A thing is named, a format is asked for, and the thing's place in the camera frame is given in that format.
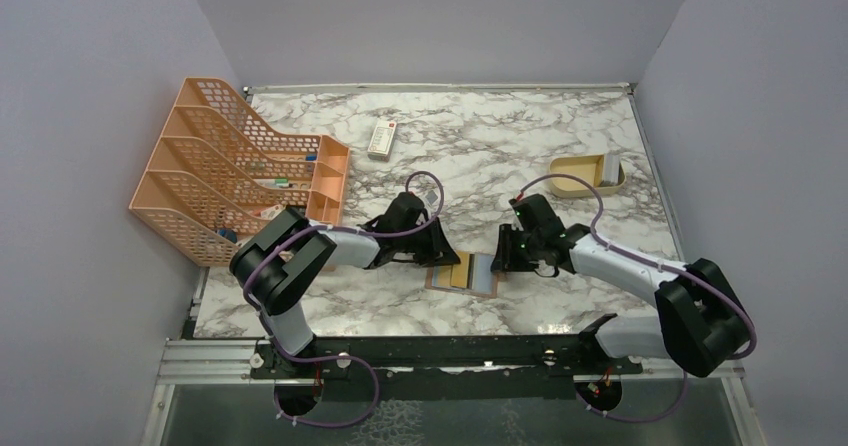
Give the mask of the orange plastic file rack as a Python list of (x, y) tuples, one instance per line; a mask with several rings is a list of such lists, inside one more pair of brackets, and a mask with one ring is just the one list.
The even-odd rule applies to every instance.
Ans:
[(276, 206), (342, 218), (351, 151), (274, 130), (230, 84), (185, 78), (129, 209), (201, 267), (225, 266)]

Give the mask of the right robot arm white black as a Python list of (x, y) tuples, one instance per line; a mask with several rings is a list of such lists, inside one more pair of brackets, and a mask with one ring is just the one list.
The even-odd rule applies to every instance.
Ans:
[(664, 262), (613, 244), (595, 224), (565, 226), (540, 194), (520, 195), (510, 205), (517, 223), (500, 225), (492, 272), (537, 272), (545, 265), (553, 276), (595, 278), (655, 310), (652, 316), (609, 314), (581, 331), (576, 350), (585, 370), (600, 373), (631, 356), (669, 359), (706, 377), (755, 347), (751, 318), (714, 262)]

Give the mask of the tan leather card holder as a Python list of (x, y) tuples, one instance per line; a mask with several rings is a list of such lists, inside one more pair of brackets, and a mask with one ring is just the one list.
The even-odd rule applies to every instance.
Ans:
[(427, 271), (426, 289), (495, 298), (499, 276), (490, 268), (494, 256), (482, 253), (458, 252), (460, 263), (435, 266)]

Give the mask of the white red small box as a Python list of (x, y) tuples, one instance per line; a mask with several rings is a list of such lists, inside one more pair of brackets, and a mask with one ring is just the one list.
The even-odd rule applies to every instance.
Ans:
[(369, 159), (384, 162), (390, 159), (397, 127), (396, 121), (382, 121), (375, 125), (366, 151)]

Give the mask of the gold black-striped credit card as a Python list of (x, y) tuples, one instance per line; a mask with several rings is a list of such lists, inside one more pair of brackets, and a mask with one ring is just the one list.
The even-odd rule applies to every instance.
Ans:
[(459, 252), (458, 257), (459, 263), (450, 268), (448, 286), (467, 290), (471, 288), (473, 280), (474, 255), (468, 252)]

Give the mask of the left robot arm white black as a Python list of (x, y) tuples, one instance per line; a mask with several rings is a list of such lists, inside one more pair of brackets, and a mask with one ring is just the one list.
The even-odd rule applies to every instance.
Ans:
[(277, 364), (298, 377), (314, 363), (315, 334), (301, 299), (318, 274), (327, 266), (375, 269), (398, 255), (422, 267), (460, 263), (438, 217), (410, 192), (399, 193), (383, 214), (359, 227), (309, 220), (288, 207), (235, 253), (229, 272), (275, 340)]

